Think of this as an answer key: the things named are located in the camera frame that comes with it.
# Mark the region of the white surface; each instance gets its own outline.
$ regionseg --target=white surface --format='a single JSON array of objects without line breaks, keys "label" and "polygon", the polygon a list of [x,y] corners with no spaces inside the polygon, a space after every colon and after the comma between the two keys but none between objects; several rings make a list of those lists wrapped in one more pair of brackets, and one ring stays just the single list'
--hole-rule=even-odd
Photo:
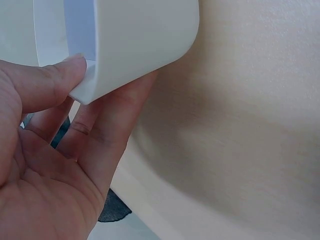
[{"label": "white surface", "polygon": [[117,222],[97,222],[88,240],[158,240],[159,238],[134,214]]},{"label": "white surface", "polygon": [[161,239],[318,240],[319,1],[200,9],[195,45],[161,73],[112,188]]},{"label": "white surface", "polygon": [[[54,64],[69,54],[63,26],[63,2],[34,0],[34,31],[40,66]],[[90,74],[70,93],[83,104],[179,59],[189,50],[198,32],[198,0],[92,2],[95,66],[88,68]]]},{"label": "white surface", "polygon": [[0,0],[0,6],[0,59],[37,66],[32,1]]}]

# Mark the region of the white plastic object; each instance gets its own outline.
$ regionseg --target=white plastic object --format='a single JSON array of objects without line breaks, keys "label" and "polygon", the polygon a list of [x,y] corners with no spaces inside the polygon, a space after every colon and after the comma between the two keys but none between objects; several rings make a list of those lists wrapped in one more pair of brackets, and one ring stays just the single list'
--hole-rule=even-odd
[{"label": "white plastic object", "polygon": [[33,0],[40,66],[84,53],[82,104],[182,57],[199,26],[198,0]]}]

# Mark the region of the beige wall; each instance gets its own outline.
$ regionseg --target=beige wall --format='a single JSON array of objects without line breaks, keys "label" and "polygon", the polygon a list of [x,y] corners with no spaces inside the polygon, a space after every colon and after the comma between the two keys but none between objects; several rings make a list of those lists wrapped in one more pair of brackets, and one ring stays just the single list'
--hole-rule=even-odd
[{"label": "beige wall", "polygon": [[163,69],[120,167],[183,238],[231,239],[235,224],[243,238],[319,239],[320,2],[200,10],[193,48]]}]

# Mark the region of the skin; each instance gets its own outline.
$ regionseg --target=skin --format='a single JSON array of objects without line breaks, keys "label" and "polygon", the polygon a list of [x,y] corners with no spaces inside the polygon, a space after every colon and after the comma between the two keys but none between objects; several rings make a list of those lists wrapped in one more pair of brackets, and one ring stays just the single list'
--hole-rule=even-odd
[{"label": "skin", "polygon": [[81,240],[95,226],[156,73],[82,105],[53,149],[85,71],[81,55],[42,68],[0,60],[0,239]]}]

